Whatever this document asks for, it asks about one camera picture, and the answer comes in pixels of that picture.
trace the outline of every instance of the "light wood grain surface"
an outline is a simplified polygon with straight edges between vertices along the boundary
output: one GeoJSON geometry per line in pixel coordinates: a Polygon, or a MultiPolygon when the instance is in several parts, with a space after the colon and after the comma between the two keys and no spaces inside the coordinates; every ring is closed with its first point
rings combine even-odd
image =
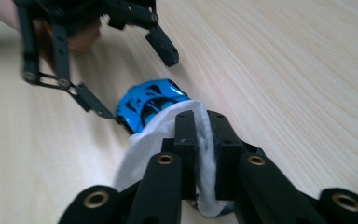
{"type": "MultiPolygon", "coordinates": [[[[298,189],[358,193],[358,1],[159,0],[158,11],[179,64],[165,67],[145,30],[105,25],[90,52],[72,53],[75,83],[114,110],[130,86],[171,78],[298,189]]],[[[81,190],[112,185],[129,136],[20,72],[20,36],[0,22],[0,223],[56,223],[81,190]]],[[[184,203],[182,223],[236,219],[184,203]]]]}

